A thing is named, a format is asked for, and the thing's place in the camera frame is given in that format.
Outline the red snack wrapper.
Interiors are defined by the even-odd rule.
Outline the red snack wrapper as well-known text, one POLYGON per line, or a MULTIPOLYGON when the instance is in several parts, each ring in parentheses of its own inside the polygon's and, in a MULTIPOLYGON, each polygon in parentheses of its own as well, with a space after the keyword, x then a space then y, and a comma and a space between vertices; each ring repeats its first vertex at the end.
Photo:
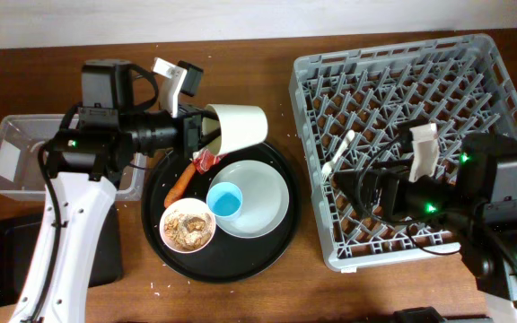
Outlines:
POLYGON ((204 174, 209 171, 213 166, 218 164, 225 155, 213 155, 209 149, 203 148, 193 153, 192 163, 199 174, 204 174))

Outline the white cup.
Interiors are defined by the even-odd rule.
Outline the white cup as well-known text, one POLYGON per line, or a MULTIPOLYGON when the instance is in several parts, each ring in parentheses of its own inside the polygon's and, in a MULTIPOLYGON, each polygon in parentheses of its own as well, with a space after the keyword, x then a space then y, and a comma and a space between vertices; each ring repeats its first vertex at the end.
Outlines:
POLYGON ((258 106, 207 104, 205 110, 215 113, 217 120, 204 118, 203 134, 221 130, 221 134, 206 146, 214 156, 260 144, 267 138, 267 116, 258 106))

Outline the orange carrot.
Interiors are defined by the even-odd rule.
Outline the orange carrot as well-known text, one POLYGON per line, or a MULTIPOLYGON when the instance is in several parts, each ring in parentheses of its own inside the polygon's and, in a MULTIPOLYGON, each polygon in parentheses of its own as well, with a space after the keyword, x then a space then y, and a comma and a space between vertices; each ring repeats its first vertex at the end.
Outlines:
POLYGON ((186 191, 189 182, 197 172, 197 168, 195 164, 192 162, 190 165, 182 172, 174 186, 170 189, 167 196, 164 199, 164 206, 169 207, 173 203, 180 200, 186 191))

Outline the blue cup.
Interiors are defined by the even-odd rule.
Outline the blue cup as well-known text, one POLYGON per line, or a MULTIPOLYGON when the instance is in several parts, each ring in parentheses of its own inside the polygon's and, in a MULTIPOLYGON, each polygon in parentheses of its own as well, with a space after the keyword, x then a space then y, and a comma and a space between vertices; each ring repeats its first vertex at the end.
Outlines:
POLYGON ((219 219, 233 221, 241 214, 242 192, 231 182, 220 182, 207 192, 206 204, 209 210, 219 219))

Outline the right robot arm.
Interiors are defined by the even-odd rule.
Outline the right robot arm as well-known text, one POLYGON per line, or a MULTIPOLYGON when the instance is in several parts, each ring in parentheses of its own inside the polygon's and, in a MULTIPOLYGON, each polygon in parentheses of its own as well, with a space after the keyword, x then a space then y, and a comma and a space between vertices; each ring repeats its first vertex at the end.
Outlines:
POLYGON ((451 232, 464 265, 495 322, 517 322, 517 140, 475 133, 461 144, 453 184, 424 175, 410 180, 385 164, 344 170, 338 189, 362 217, 409 228, 451 232))

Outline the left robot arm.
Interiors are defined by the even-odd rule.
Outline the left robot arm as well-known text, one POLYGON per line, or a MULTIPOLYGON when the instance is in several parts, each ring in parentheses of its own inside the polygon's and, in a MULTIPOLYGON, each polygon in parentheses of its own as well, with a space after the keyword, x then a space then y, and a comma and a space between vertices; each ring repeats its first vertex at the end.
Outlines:
POLYGON ((121 59, 82 68, 82 100, 63 116, 38 152, 45 182, 43 218, 13 322, 82 322, 102 227, 123 170, 136 154, 173 149, 190 157, 217 133, 203 135, 207 112, 183 109, 203 69, 155 59, 152 69, 121 59))

